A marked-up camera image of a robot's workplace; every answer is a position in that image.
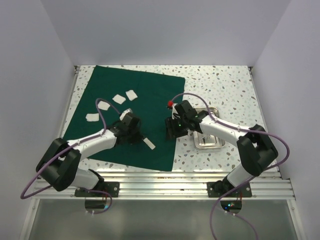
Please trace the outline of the white bow-shaped gauze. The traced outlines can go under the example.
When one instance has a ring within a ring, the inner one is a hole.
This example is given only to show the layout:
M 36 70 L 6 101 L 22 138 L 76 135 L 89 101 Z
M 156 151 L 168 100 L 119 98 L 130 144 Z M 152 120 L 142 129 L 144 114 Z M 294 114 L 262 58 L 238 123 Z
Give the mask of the white bow-shaped gauze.
M 145 137 L 143 139 L 143 142 L 151 149 L 154 150 L 156 148 L 156 146 L 147 138 Z

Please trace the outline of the steel instrument tray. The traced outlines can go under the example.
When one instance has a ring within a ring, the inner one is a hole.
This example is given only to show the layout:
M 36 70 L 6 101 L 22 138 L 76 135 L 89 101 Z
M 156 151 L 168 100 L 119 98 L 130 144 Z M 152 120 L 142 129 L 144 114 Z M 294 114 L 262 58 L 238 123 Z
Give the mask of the steel instrument tray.
M 220 117 L 219 115 L 219 110 L 214 107 L 211 106 L 209 107 L 211 114 L 215 115 L 216 117 Z M 195 110 L 197 111 L 197 113 L 201 112 L 201 111 L 207 111 L 206 107 L 196 107 Z M 203 135 L 205 135 L 204 133 L 199 133 L 197 131 L 193 132 L 193 139 L 194 139 L 194 145 L 197 149 L 200 150 L 212 150 L 212 149 L 219 149 L 219 148 L 223 148 L 226 144 L 226 142 L 223 139 L 218 138 L 217 136 L 214 135 L 209 135 L 209 143 L 207 143 L 206 145 L 203 144 Z

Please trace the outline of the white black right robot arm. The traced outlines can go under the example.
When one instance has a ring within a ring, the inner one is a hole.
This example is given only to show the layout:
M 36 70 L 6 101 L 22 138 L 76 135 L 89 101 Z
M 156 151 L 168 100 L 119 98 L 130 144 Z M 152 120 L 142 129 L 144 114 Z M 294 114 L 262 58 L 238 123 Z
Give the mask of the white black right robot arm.
M 262 126 L 236 126 L 206 110 L 173 113 L 165 119 L 165 128 L 168 140 L 197 132 L 218 137 L 237 148 L 240 164 L 223 180 L 209 186 L 218 196 L 235 196 L 243 182 L 258 177 L 279 155 Z

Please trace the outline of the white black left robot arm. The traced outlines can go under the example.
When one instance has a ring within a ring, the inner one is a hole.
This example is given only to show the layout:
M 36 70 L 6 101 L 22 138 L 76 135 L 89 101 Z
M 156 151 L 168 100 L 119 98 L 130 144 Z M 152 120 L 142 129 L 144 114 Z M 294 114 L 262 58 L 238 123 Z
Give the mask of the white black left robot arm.
M 66 141 L 57 138 L 36 166 L 36 172 L 58 192 L 76 187 L 86 189 L 92 196 L 99 196 L 104 190 L 102 177 L 93 170 L 80 169 L 80 161 L 117 145 L 141 142 L 140 127 L 139 118 L 123 119 L 106 130 L 80 139 Z

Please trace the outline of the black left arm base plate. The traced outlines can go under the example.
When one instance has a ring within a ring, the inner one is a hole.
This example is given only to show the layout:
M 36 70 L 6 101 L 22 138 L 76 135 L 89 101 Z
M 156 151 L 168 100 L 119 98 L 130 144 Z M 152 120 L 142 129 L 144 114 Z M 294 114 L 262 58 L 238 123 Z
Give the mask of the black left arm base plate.
M 81 198 L 102 198 L 119 196 L 120 183 L 116 181 L 100 182 L 94 189 L 79 188 L 75 190 L 74 196 Z

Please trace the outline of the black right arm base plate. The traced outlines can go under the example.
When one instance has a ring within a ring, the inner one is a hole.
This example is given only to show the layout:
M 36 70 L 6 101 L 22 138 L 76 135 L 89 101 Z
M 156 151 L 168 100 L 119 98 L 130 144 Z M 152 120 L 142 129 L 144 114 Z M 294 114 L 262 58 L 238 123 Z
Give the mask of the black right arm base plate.
M 230 194 L 228 194 L 227 198 L 250 198 L 253 196 L 251 186 L 249 183 L 246 185 L 234 189 L 235 187 L 232 186 L 229 183 L 223 183 L 222 181 L 216 181 L 216 182 L 207 182 L 206 183 L 206 189 L 207 194 L 209 198 L 219 198 L 223 194 L 227 193 L 228 191 L 232 190 Z

